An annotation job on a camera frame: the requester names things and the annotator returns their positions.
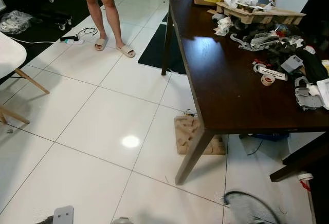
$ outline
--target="white chair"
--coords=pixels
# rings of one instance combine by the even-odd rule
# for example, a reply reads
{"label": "white chair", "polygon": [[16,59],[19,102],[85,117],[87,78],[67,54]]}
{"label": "white chair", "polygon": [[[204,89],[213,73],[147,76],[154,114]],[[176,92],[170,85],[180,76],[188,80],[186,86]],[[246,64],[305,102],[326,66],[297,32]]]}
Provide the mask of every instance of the white chair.
{"label": "white chair", "polygon": [[[15,71],[19,76],[27,79],[36,87],[49,94],[48,90],[46,90],[43,86],[41,86],[39,83],[37,83],[35,80],[33,80],[31,77],[29,77],[27,74],[25,74],[22,70],[18,68],[23,64],[25,59],[25,48],[21,44],[17,43],[13,39],[0,32],[0,78],[3,78],[9,73]],[[26,124],[30,123],[24,117],[6,109],[3,105],[0,104],[0,121],[7,124],[4,114],[18,119]]]}

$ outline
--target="foot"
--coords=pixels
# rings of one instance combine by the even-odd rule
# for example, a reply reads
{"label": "foot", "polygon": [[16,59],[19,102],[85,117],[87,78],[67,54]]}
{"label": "foot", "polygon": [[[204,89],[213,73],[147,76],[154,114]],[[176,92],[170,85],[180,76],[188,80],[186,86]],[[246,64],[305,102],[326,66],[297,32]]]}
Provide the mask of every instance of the foot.
{"label": "foot", "polygon": [[[122,48],[125,44],[123,42],[120,42],[120,43],[116,43],[116,47],[117,48]],[[128,53],[130,56],[134,56],[135,55],[135,52],[132,50]]]}
{"label": "foot", "polygon": [[[105,39],[107,38],[107,35],[106,35],[106,34],[101,34],[101,36],[100,36],[99,38],[105,40]],[[102,46],[101,46],[101,45],[97,45],[97,44],[95,44],[95,48],[96,48],[96,49],[101,49]]]}

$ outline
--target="person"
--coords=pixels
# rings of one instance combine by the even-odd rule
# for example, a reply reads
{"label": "person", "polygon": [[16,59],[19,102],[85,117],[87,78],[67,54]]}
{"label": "person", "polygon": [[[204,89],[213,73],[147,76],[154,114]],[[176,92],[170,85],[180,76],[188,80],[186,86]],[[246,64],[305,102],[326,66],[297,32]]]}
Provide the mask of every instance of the person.
{"label": "person", "polygon": [[[105,48],[108,40],[104,29],[102,11],[98,5],[97,0],[86,0],[86,1],[90,15],[92,16],[92,19],[97,29],[100,32],[100,38],[95,42],[95,49],[101,51]],[[115,37],[116,48],[120,50],[127,57],[130,58],[134,57],[135,56],[134,50],[128,45],[125,45],[124,42],[122,41],[119,13],[115,6],[114,0],[102,0],[102,2],[105,6],[107,21],[111,26]]]}

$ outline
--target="dark wooden table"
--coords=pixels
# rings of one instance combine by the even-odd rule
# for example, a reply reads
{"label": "dark wooden table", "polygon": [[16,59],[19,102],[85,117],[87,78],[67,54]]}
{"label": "dark wooden table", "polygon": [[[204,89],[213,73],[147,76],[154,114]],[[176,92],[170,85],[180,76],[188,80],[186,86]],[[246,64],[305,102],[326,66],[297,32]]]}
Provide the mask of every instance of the dark wooden table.
{"label": "dark wooden table", "polygon": [[166,74],[174,24],[201,128],[177,173],[183,184],[199,157],[217,134],[317,132],[329,130],[329,112],[302,111],[291,82],[270,87],[252,70],[260,52],[238,49],[229,37],[217,36],[209,7],[193,0],[169,0],[162,75]]}

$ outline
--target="beige slide sandal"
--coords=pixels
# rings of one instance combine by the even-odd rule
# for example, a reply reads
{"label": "beige slide sandal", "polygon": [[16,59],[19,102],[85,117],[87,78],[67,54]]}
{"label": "beige slide sandal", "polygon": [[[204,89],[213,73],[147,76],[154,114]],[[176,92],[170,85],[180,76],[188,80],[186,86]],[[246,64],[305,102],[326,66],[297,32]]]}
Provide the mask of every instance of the beige slide sandal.
{"label": "beige slide sandal", "polygon": [[117,49],[129,58],[133,58],[136,55],[134,50],[131,47],[129,47],[128,45],[124,45],[122,48],[117,47]]}
{"label": "beige slide sandal", "polygon": [[97,51],[103,51],[107,45],[107,41],[108,41],[107,38],[106,39],[98,38],[97,41],[95,42],[95,49]]}

